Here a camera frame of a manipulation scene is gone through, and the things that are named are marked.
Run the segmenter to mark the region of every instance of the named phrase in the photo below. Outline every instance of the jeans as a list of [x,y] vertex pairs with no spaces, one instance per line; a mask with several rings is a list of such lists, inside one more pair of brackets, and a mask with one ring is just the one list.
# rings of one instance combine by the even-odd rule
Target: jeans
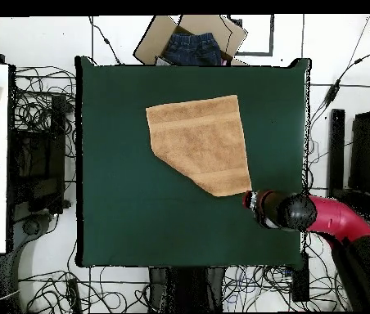
[[173,65],[221,65],[220,47],[212,33],[172,34],[163,57]]

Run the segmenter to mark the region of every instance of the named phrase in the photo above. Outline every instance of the cardboard box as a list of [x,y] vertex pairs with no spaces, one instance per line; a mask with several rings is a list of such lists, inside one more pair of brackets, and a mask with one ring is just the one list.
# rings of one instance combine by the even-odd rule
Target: cardboard box
[[224,60],[232,65],[245,65],[234,61],[233,56],[247,32],[220,15],[183,15],[177,25],[169,16],[154,16],[133,55],[144,65],[154,65],[156,58],[163,56],[172,34],[205,33],[213,34]]
[[249,66],[249,64],[244,63],[243,61],[240,61],[240,60],[234,59],[234,58],[233,58],[233,60],[232,60],[232,62],[231,62],[230,65],[231,66]]

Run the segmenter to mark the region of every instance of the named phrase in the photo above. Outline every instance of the towel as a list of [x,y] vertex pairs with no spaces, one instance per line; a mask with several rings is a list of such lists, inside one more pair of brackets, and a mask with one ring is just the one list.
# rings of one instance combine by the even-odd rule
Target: towel
[[237,96],[146,108],[155,155],[214,196],[251,189]]

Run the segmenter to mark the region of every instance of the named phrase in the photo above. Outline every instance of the green tablecloth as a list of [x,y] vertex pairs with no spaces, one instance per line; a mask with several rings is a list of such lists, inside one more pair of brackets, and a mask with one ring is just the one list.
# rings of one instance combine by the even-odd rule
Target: green tablecloth
[[307,67],[93,66],[76,57],[77,263],[300,264],[299,233],[261,228],[241,195],[213,197],[154,156],[146,107],[236,94],[252,188],[298,192]]

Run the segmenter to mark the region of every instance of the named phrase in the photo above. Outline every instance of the cable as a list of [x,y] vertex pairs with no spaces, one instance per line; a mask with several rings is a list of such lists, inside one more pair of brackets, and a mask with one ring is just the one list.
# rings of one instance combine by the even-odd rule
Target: cable
[[307,168],[307,173],[310,175],[310,184],[308,186],[308,190],[310,191],[310,189],[312,189],[312,186],[313,186],[313,183],[314,183],[314,177],[313,177],[312,170],[310,169],[310,165]]
[[91,281],[92,281],[92,268],[89,268],[89,307],[88,307],[88,313],[90,313],[90,290],[92,288],[91,286]]
[[102,38],[103,38],[103,42],[104,42],[104,43],[106,43],[106,44],[110,47],[110,49],[112,50],[112,54],[114,55],[114,57],[115,57],[115,60],[116,60],[117,64],[118,64],[118,65],[121,65],[120,60],[119,60],[119,59],[118,59],[118,57],[116,56],[116,54],[115,54],[115,52],[114,52],[114,49],[113,49],[113,48],[112,48],[112,46],[111,46],[110,40],[108,40],[108,39],[105,37],[105,35],[103,34],[103,32],[102,32],[101,28],[99,28],[97,25],[95,25],[95,24],[92,22],[92,18],[91,18],[90,16],[88,16],[88,18],[89,18],[89,23],[90,23],[90,25],[91,25],[93,28],[96,28],[96,29],[98,29],[98,30],[99,30],[99,33],[101,34],[101,36],[102,36]]
[[47,231],[47,232],[45,233],[45,235],[46,235],[46,234],[51,234],[54,230],[56,230],[59,217],[60,217],[60,214],[57,214],[57,218],[56,218],[56,225],[54,226],[54,228],[53,228],[51,231]]
[[15,294],[18,294],[20,292],[20,289],[18,289],[17,291],[14,291],[13,293],[11,294],[8,294],[6,296],[3,296],[2,298],[0,298],[0,301],[6,299],[6,298],[10,298],[11,296],[15,295]]
[[[57,314],[57,313],[63,313],[63,314],[73,314],[72,307],[75,305],[75,301],[72,302],[73,292],[70,292],[67,286],[68,279],[73,278],[75,279],[77,285],[81,285],[85,287],[88,290],[88,296],[79,298],[80,302],[83,304],[82,312],[90,312],[91,306],[97,304],[97,303],[103,303],[104,307],[109,313],[113,313],[116,310],[119,310],[120,312],[127,312],[134,304],[141,303],[142,305],[150,308],[151,310],[157,311],[155,307],[152,307],[151,304],[148,301],[147,298],[147,289],[150,287],[151,284],[147,283],[143,290],[141,291],[141,296],[138,297],[137,292],[140,293],[140,290],[136,290],[134,295],[138,300],[136,300],[133,303],[130,303],[128,305],[126,297],[117,291],[104,291],[102,288],[102,273],[105,270],[105,267],[102,268],[100,276],[99,276],[99,284],[101,291],[98,292],[93,286],[91,285],[91,280],[89,278],[89,282],[83,282],[79,280],[79,278],[73,274],[70,270],[70,259],[72,258],[74,254],[74,250],[76,249],[77,241],[74,242],[73,249],[70,253],[69,258],[67,259],[67,271],[52,271],[48,273],[44,273],[41,275],[34,275],[28,278],[21,279],[19,281],[26,281],[26,280],[32,280],[34,278],[38,278],[39,276],[50,276],[50,275],[56,275],[59,276],[55,278],[47,278],[45,280],[43,286],[35,293],[34,297],[27,303],[26,311],[30,313],[49,313],[49,314]],[[65,285],[65,292],[62,292],[58,287],[59,285]],[[110,295],[115,295],[117,299],[119,300],[116,307],[110,307],[109,304],[106,302],[106,299]],[[33,304],[38,301],[39,299],[43,299],[45,303],[47,303],[46,307],[43,307],[37,311],[32,311]]]
[[305,47],[305,14],[303,14],[303,26],[301,28],[301,54],[300,58],[303,58],[303,48]]
[[[313,248],[314,238],[318,238],[321,249]],[[324,243],[319,235],[307,233],[305,247],[309,252],[309,260],[317,259],[323,265],[325,276],[315,276],[312,272],[312,277],[309,282],[311,289],[317,290],[316,293],[310,295],[307,303],[293,303],[291,301],[292,285],[290,278],[286,277],[286,267],[280,266],[262,266],[254,267],[252,277],[247,275],[248,266],[229,268],[228,271],[234,271],[234,278],[226,274],[223,280],[223,299],[227,312],[236,312],[237,304],[242,305],[241,311],[248,312],[251,308],[258,311],[257,303],[260,296],[263,294],[277,293],[282,301],[286,304],[286,310],[296,312],[297,310],[306,312],[320,312],[324,309],[324,303],[330,303],[326,310],[335,311],[339,305],[346,307],[340,290],[342,285],[337,281],[334,283],[334,278],[330,277],[327,264],[323,261],[322,255],[325,251]]]
[[344,311],[348,311],[348,309],[345,307],[345,305],[342,303],[342,301],[341,301],[341,298],[340,298],[340,294],[339,294],[339,291],[338,291],[338,287],[340,286],[340,287],[342,287],[342,285],[338,285],[337,284],[337,277],[338,277],[338,275],[339,275],[339,273],[338,273],[338,271],[336,271],[336,273],[335,273],[335,277],[334,277],[334,286],[335,286],[335,294],[336,294],[336,299],[338,300],[338,302],[339,302],[339,304],[341,305],[341,307],[342,307],[342,309],[344,310]]
[[[46,68],[53,68],[57,71],[40,76],[38,70],[43,68],[45,67],[19,68],[16,72],[16,80],[28,80],[29,85],[25,89],[22,89],[20,87],[16,89],[15,128],[27,130],[29,132],[45,132],[48,133],[51,137],[64,133],[67,137],[67,140],[65,141],[65,146],[69,150],[69,153],[66,152],[65,156],[70,159],[74,159],[75,163],[76,155],[74,153],[74,122],[69,120],[66,116],[64,128],[60,128],[60,125],[58,125],[58,123],[56,124],[56,127],[51,127],[51,119],[52,117],[54,117],[55,114],[55,110],[52,108],[53,96],[64,96],[66,103],[62,106],[62,110],[65,111],[66,114],[72,114],[74,112],[75,84],[73,84],[73,81],[71,79],[73,74],[69,71],[57,68],[55,66],[47,66]],[[51,79],[57,76],[60,77],[60,74],[65,75],[69,79],[69,84],[67,86],[52,86],[45,88],[43,82],[44,79]],[[35,150],[34,143],[34,141],[30,141],[29,143],[22,145],[21,149],[24,154],[22,155],[22,158],[16,158],[17,161],[20,161],[20,166],[25,166],[25,168],[27,168],[25,171],[27,172],[28,177],[31,176],[34,166],[46,159],[46,157],[44,156],[43,158],[39,158],[34,162],[32,161],[32,153],[33,150]],[[65,191],[69,189],[71,183],[72,182],[69,182],[64,191],[57,195],[53,200],[48,201],[45,209],[47,209],[58,199],[60,199],[61,196],[64,195]]]
[[97,66],[97,62],[91,58],[90,56],[85,56],[86,58],[88,58],[95,66]]
[[[353,141],[351,141],[351,142],[348,142],[348,143],[345,143],[344,144],[344,147],[347,147],[347,146],[349,146],[349,145],[352,145],[354,142]],[[312,165],[312,164],[316,164],[316,163],[318,163],[319,162],[319,160],[320,160],[320,158],[322,158],[323,156],[325,156],[325,155],[328,155],[329,154],[329,152],[326,152],[326,153],[324,153],[324,154],[322,154],[322,155],[320,155],[320,153],[318,153],[318,157],[317,158],[315,158],[314,160],[312,160],[312,161],[310,161],[309,162],[309,170],[310,170],[310,166]]]
[[[226,23],[224,22],[223,17],[221,15],[219,15],[219,17],[220,17],[221,21],[223,22],[224,26],[228,29],[228,31],[230,33],[228,35],[228,44],[229,44],[230,43],[230,38],[232,37],[232,34],[233,34],[233,31],[231,31],[230,28],[228,26],[226,26]],[[226,52],[225,53],[228,54],[228,45],[226,46]]]
[[357,47],[359,46],[359,42],[361,41],[361,38],[363,37],[364,30],[365,30],[365,28],[366,28],[367,23],[368,23],[369,20],[370,20],[370,16],[365,21],[365,25],[363,27],[363,31],[361,31],[361,34],[359,35],[359,40],[357,41],[357,44],[355,45],[354,51],[352,52],[352,56],[351,56],[350,62],[346,66],[347,69],[348,69],[348,66],[350,66],[350,64],[351,64],[352,59],[354,58],[355,52],[357,51]]
[[51,66],[51,65],[48,65],[48,66],[24,66],[24,67],[18,67],[16,73],[18,74],[18,73],[21,73],[21,72],[26,72],[26,71],[30,71],[30,70],[36,70],[36,69],[56,69],[56,70],[59,70],[60,73],[67,74],[67,75],[72,76],[72,77],[76,77],[76,75],[73,74],[73,73],[71,73],[70,71],[64,70],[64,69],[62,69],[60,67]]
[[[335,100],[336,98],[336,95],[337,93],[339,92],[339,89],[340,89],[340,82],[342,80],[342,78],[344,77],[344,75],[346,74],[346,72],[352,68],[354,65],[357,65],[359,64],[361,61],[364,61],[365,59],[369,58],[370,57],[370,53],[367,54],[366,56],[363,56],[362,58],[359,58],[357,59],[356,61],[354,61],[353,63],[351,63],[352,59],[354,58],[354,54],[357,50],[357,47],[359,45],[359,42],[361,40],[361,38],[363,37],[363,32],[367,26],[367,23],[369,21],[370,17],[367,18],[366,20],[366,23],[364,25],[364,28],[363,28],[363,31],[362,33],[360,34],[360,37],[359,37],[359,40],[357,42],[357,45],[355,46],[355,49],[354,49],[354,52],[351,56],[351,59],[350,59],[350,62],[348,63],[348,66],[346,67],[346,69],[342,72],[341,76],[336,80],[336,82],[334,84],[332,84],[327,92],[327,95],[325,96],[325,99],[323,100],[323,103],[324,103],[324,109],[322,111],[322,113],[317,117],[315,118],[314,116],[318,113],[318,111],[323,108],[323,103],[318,107],[318,109],[316,110],[313,118],[312,118],[312,123],[310,124],[309,126],[309,140],[312,141],[312,137],[311,137],[311,133],[312,133],[312,129],[313,129],[313,126],[314,124],[316,123],[316,121],[322,116],[322,114],[326,111],[326,109],[328,108],[328,106]],[[314,152],[314,145],[313,145],[313,150],[311,150],[309,152],[309,154],[312,154]],[[318,157],[316,158],[317,161],[314,161],[314,163],[316,164],[318,162],[318,160],[322,157],[323,155],[318,155]]]

